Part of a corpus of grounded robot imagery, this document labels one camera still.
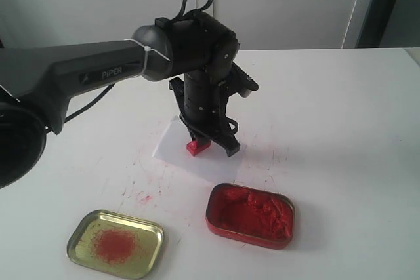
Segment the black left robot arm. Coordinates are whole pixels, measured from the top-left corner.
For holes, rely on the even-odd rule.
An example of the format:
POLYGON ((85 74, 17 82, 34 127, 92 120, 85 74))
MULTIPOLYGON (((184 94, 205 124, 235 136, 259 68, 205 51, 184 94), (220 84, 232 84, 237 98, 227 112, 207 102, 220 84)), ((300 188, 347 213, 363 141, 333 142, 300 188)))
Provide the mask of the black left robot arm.
POLYGON ((238 49, 232 30, 198 10, 158 18, 121 41, 1 49, 1 185, 38 162, 47 134, 70 120, 73 97, 136 76, 168 80, 197 145, 215 142, 234 155, 238 125, 227 118, 226 104, 240 91, 238 49))

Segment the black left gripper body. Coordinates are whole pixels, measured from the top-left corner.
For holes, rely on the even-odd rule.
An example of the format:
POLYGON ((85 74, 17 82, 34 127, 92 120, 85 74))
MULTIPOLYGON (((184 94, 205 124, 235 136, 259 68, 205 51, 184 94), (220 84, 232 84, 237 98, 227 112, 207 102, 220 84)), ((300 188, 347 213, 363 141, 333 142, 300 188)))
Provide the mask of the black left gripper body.
POLYGON ((220 87, 211 84, 210 76, 196 70, 169 81, 177 101, 180 118, 186 128, 196 130, 211 140, 218 135, 234 136, 226 117, 227 100, 220 97, 220 87))

